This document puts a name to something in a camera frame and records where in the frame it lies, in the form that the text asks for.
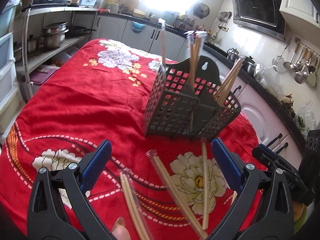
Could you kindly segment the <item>left hand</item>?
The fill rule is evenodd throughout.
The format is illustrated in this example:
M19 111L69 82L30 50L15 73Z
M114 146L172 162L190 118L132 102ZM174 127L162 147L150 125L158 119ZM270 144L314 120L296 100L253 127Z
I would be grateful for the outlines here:
M125 220L123 217L118 217L115 221L112 228L112 234L117 240L131 240L130 233L125 226Z

